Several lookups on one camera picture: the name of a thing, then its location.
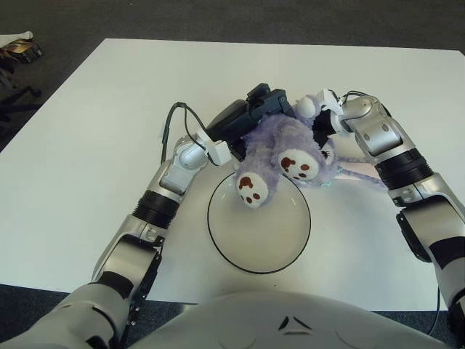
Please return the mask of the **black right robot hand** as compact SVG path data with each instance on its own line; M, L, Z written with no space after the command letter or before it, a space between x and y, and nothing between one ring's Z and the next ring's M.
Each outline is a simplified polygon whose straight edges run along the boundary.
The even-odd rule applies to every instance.
M312 122L313 139L322 148L336 130L331 123L331 110L321 111Z

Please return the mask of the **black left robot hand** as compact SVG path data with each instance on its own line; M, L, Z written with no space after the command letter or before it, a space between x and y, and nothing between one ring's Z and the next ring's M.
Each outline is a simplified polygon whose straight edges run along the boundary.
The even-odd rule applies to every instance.
M245 100L236 100L221 111L207 126L213 141L225 141L231 154L239 161L246 157L243 138L257 128L265 116L283 114L296 118L283 89L271 90L266 83L254 87Z

